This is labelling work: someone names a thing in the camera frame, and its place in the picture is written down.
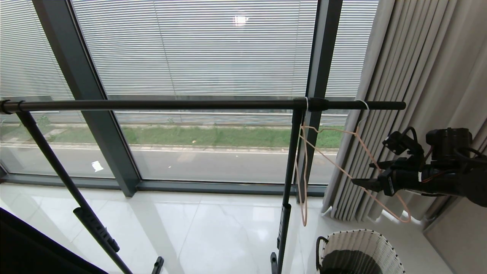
white tile floor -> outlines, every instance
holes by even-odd
[[[281,214],[279,196],[241,196],[81,190],[120,246],[134,273],[149,273],[157,256],[167,274],[269,274]],[[76,202],[64,188],[0,184],[0,206],[74,253],[110,273],[118,268],[72,213]],[[370,228],[396,248],[407,273],[451,271],[417,224],[382,216],[377,223],[342,223],[319,214],[321,198],[309,203],[303,227],[293,204],[284,273],[315,273],[317,236]]]

beige curtain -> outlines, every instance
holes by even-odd
[[[392,131],[413,126],[427,151],[425,134],[446,127],[469,128],[476,149],[487,138],[487,1],[382,0],[374,21],[357,98],[402,100],[404,111],[372,111],[362,123],[361,136],[374,157],[395,155],[382,146]],[[353,130],[364,113],[351,114]],[[353,177],[377,176],[357,140],[342,141],[337,161]],[[396,197],[376,197],[397,215],[403,211]],[[416,219],[431,217],[445,198],[401,192]],[[382,207],[338,170],[332,176],[323,210],[341,220],[376,219]]]

dark gray window frame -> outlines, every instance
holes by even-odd
[[[108,99],[83,39],[70,0],[33,0],[39,20],[59,66],[76,100]],[[324,98],[338,28],[342,0],[318,1],[317,19],[312,44],[306,96]],[[133,160],[129,146],[113,111],[82,112],[96,143],[105,157],[115,179],[75,177],[81,188],[118,189],[125,196],[137,190],[199,192],[223,194],[282,195],[283,184],[255,184],[234,182],[193,182],[143,180]],[[306,113],[306,124],[318,127],[321,113]],[[308,140],[316,144],[317,135],[306,132]],[[304,146],[298,151],[298,174],[309,178],[314,150],[308,147],[308,170],[304,172]],[[0,183],[64,186],[57,176],[12,174],[0,169]],[[326,186],[308,187],[309,196],[323,196]],[[297,195],[294,185],[291,194]]]

robotic arm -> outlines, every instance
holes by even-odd
[[[413,138],[406,135],[408,131],[412,131]],[[468,129],[432,130],[426,134],[426,143],[431,149],[425,157],[414,128],[393,132],[382,144],[396,155],[408,150],[411,156],[379,162],[385,171],[377,179],[356,178],[352,183],[375,192],[384,191],[387,196],[401,189],[423,196],[464,196],[487,207],[487,156],[470,147],[472,134]],[[425,164],[430,154],[431,163]]]

black metal clothes rack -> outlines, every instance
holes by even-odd
[[[306,111],[325,111],[328,109],[371,109],[371,110],[403,110],[406,108],[404,102],[383,102],[383,101],[328,101],[320,98],[296,98],[292,100],[208,100],[208,101],[148,101],[148,100],[73,100],[73,101],[50,101],[50,102],[25,102],[4,100],[0,102],[0,114],[17,114],[22,124],[28,130],[39,149],[51,164],[61,181],[78,203],[79,207],[73,213],[86,227],[98,244],[105,250],[120,270],[131,273],[122,259],[117,255],[120,250],[116,241],[110,236],[107,229],[102,225],[94,211],[91,209],[85,198],[75,186],[68,173],[57,159],[49,143],[44,138],[31,111],[97,111],[97,110],[190,110],[190,109],[285,109],[293,110],[291,137],[289,141],[289,152],[284,180],[284,191],[282,195],[281,221],[277,238],[278,255],[272,252],[270,256],[272,274],[281,274],[284,262],[284,250],[289,227],[291,205],[289,196],[294,173],[294,161],[298,148],[300,125],[303,122]],[[164,260],[158,257],[154,264],[152,273],[160,273]]]

